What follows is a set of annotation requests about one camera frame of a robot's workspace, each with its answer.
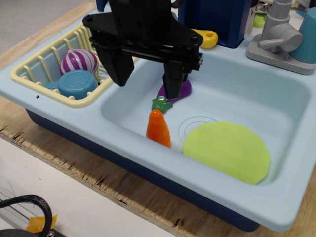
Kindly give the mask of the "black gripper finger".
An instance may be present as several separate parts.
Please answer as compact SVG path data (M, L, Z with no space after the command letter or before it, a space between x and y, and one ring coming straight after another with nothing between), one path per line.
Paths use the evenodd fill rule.
M163 86L168 99L180 96L182 84L186 82L188 73L183 71L183 66L177 63L164 64Z
M134 70L132 56L125 55L120 49L108 49L94 45L99 60L112 81L118 86L125 86Z

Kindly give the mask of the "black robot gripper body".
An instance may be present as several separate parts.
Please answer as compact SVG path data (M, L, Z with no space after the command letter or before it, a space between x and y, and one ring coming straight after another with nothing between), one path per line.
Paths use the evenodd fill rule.
M203 37L178 22L172 8L181 0L111 0L111 11L87 15L83 24L98 56L122 53L168 64L178 62L183 72L199 70Z

